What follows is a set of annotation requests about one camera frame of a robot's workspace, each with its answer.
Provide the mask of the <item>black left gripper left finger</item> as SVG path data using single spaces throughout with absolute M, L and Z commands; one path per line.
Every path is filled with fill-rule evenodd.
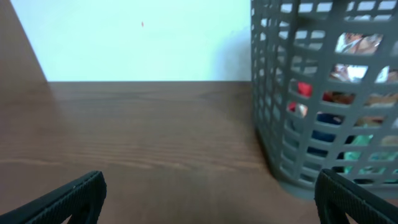
M 97 224 L 105 198 L 103 173 L 94 170 L 1 215 L 1 223 Z

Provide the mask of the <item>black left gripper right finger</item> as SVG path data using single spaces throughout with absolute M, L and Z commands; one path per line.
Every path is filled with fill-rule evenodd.
M 315 183 L 315 203 L 321 224 L 397 224 L 397 207 L 330 169 Z

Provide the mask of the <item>teal snack packet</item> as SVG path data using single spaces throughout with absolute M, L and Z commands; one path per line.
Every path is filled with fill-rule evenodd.
M 397 129 L 355 136 L 343 153 L 343 174 L 358 185 L 397 185 Z

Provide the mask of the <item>spaghetti packet orange ends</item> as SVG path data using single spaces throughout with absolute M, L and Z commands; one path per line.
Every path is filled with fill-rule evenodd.
M 312 96 L 313 88 L 308 83 L 297 82 L 296 84 L 293 85 L 293 88 L 301 96 L 304 96 L 307 98 Z M 350 104 L 352 104 L 354 98 L 355 98 L 355 95 L 351 94 L 351 93 L 344 93 L 344 92 L 338 92 L 338 91 L 326 91 L 323 94 L 322 100 L 329 102 L 329 103 L 350 105 Z M 289 103 L 288 109 L 291 112 L 294 112 L 295 114 L 299 115 L 300 117 L 306 117 L 307 112 L 308 112 L 307 106 L 305 106 L 301 103 L 296 103 L 294 101 Z

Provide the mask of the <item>beige snack pouch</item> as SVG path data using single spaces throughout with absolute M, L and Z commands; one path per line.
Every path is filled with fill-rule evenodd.
M 381 43 L 381 34 L 342 33 L 338 39 L 335 52 L 341 54 L 372 55 Z M 332 80 L 359 83 L 364 78 L 368 66 L 338 63 L 330 73 Z M 397 83 L 397 69 L 384 67 L 376 78 L 376 83 Z

